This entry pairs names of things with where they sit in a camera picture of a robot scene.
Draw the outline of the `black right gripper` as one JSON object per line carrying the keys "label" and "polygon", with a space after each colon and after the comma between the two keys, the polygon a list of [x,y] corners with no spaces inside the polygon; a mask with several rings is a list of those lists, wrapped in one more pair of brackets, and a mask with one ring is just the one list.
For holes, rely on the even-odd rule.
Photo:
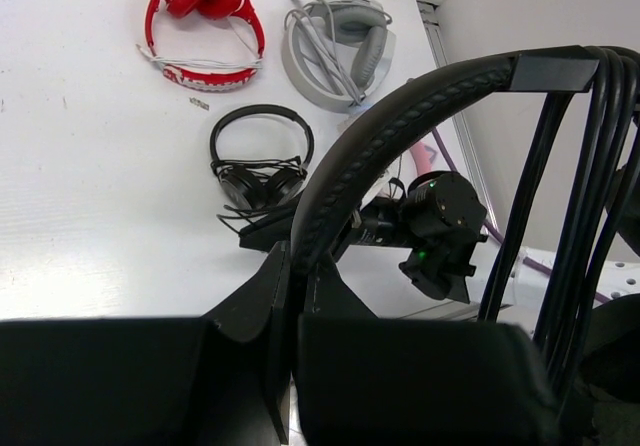
{"label": "black right gripper", "polygon": [[[373,200],[354,212],[331,246],[332,257],[340,259],[353,245],[413,248],[415,235],[400,219],[399,208],[399,200]],[[240,230],[239,246],[270,252],[276,243],[290,239],[294,216],[291,208],[269,212]]]}

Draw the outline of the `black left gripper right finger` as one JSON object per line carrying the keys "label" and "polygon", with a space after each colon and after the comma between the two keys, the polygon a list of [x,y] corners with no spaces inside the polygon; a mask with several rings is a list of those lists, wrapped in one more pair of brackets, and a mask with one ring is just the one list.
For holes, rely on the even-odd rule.
{"label": "black left gripper right finger", "polygon": [[558,402],[536,347],[495,322],[383,319],[324,260],[297,327],[311,445],[556,445]]}

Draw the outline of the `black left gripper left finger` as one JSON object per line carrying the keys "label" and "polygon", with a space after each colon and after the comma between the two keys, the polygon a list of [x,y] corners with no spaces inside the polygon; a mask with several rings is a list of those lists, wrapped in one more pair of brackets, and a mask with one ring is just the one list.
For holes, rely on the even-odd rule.
{"label": "black left gripper left finger", "polygon": [[199,317],[1,325],[5,445],[281,445],[286,242]]}

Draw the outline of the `large black gaming headset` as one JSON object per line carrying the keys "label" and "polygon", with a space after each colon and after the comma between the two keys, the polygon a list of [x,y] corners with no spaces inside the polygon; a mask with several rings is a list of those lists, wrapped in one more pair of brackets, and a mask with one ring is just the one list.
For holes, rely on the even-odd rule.
{"label": "large black gaming headset", "polygon": [[[541,92],[546,100],[508,223],[474,322],[495,322],[555,134],[578,93],[591,104],[559,248],[533,335],[558,402],[560,441],[601,435],[639,441],[639,299],[593,306],[616,234],[639,236],[639,154],[619,161],[639,120],[639,56],[614,47],[523,50],[458,62],[482,99],[495,92]],[[332,146],[302,195],[291,231],[292,273],[308,279],[366,190],[402,152],[450,118],[445,68],[394,91]]]}

